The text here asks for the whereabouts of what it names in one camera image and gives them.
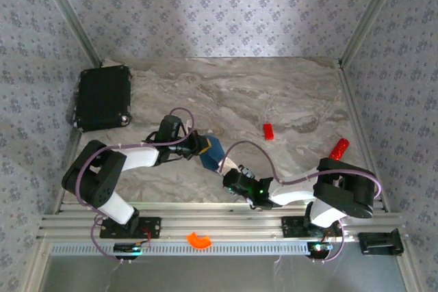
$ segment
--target wall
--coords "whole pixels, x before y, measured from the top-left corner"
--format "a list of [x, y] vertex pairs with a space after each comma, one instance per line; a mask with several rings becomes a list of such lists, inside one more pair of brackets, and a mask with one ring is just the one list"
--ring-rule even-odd
[[0, 6], [0, 291], [15, 291], [59, 190], [66, 110], [90, 64], [53, 0]]
[[69, 0], [101, 58], [339, 58], [369, 0]]
[[438, 1], [388, 0], [348, 76], [391, 210], [438, 290]]

